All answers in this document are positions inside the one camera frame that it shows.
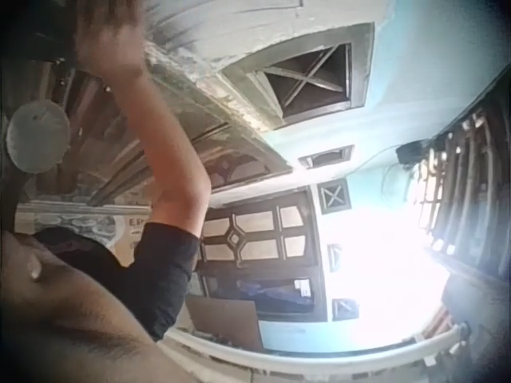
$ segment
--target sleeve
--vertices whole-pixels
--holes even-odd
[[[146,223],[134,262],[116,296],[155,342],[174,325],[184,303],[199,239],[162,223]]]

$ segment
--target hand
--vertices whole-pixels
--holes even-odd
[[[142,0],[77,0],[77,56],[112,88],[146,74]]]

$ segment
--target skin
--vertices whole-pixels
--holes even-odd
[[[0,283],[3,346],[34,381],[194,381],[104,287],[32,237],[3,234]]]
[[[178,120],[153,84],[144,60],[143,2],[77,1],[76,47],[83,69],[111,88],[128,126],[137,134],[161,195],[151,222],[199,237],[211,181]]]

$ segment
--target raised arm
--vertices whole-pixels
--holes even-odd
[[[78,0],[77,54],[99,76],[137,134],[162,191],[149,221],[200,236],[211,182],[145,67],[141,0]]]

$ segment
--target black t-shirt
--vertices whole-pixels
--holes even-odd
[[[195,235],[162,223],[146,223],[128,267],[99,242],[64,227],[51,227],[34,237],[115,295],[155,342],[176,322],[198,251]]]

